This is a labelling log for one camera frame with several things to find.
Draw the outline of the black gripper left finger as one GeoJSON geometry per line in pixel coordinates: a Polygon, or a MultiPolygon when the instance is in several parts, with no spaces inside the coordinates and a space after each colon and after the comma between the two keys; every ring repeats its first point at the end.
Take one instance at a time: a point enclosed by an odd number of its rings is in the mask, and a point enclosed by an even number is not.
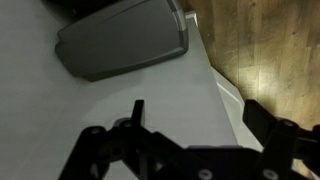
{"type": "Polygon", "coordinates": [[[144,101],[136,100],[132,115],[106,130],[84,129],[58,180],[103,180],[112,163],[123,162],[138,180],[186,177],[186,151],[160,133],[143,127],[144,101]]]}

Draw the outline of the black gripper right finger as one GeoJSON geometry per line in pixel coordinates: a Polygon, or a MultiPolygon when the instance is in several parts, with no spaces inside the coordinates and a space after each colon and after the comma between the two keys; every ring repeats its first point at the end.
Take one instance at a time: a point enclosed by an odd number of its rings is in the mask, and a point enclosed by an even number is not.
{"type": "Polygon", "coordinates": [[[308,180],[292,170],[295,159],[320,176],[320,126],[311,130],[276,118],[257,101],[245,101],[243,122],[263,147],[255,176],[263,180],[308,180]]]}

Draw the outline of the dark grey robot base plate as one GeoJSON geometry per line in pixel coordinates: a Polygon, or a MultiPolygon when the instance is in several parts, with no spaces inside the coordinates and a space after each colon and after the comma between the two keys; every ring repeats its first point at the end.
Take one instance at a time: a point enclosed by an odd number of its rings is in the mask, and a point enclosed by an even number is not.
{"type": "Polygon", "coordinates": [[[67,71],[94,82],[155,65],[189,49],[177,0],[120,0],[58,32],[67,71]]]}

